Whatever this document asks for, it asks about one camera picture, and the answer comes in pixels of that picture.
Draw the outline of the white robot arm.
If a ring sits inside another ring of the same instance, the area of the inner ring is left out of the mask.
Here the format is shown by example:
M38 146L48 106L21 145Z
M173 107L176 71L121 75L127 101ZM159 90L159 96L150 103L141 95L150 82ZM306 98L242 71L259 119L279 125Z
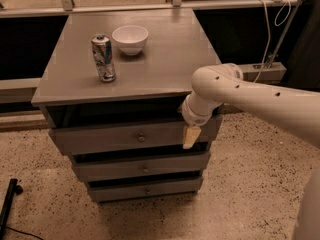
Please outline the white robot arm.
M183 147L193 147L201 127L224 103L250 113L320 148L320 93L243 79L239 66L228 63L197 69L192 92L181 105L186 122ZM308 183L297 215L292 240L320 240L320 169Z

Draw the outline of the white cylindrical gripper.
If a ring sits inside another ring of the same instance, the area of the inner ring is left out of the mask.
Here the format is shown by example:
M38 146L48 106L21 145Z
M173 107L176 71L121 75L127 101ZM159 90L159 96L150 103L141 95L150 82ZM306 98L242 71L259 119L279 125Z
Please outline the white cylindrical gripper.
M190 149L201 134L201 128L212 116L220 102L205 100L196 93L189 94L181 105L182 117L188 124L183 130L183 148Z

